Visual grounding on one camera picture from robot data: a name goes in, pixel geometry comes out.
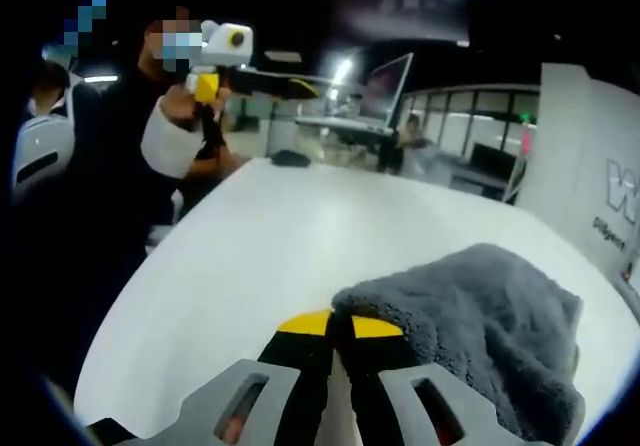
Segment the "person's left hand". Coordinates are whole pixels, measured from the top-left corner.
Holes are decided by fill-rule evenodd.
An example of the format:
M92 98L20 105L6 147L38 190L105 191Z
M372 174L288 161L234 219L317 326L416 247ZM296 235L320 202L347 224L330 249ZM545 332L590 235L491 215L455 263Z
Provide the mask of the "person's left hand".
M224 112L226 102L232 90L226 86L219 89L213 102L198 103L194 96L182 84L172 85L160 98L160 110L163 115L180 129L195 132L201 122L218 122Z

